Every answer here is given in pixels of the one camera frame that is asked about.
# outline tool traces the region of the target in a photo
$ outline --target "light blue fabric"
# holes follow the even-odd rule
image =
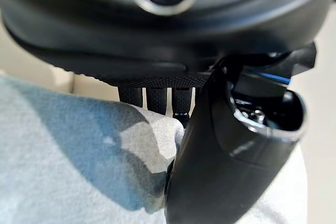
[[[127,104],[0,77],[0,223],[165,223],[181,124]],[[301,153],[240,223],[303,224]]]

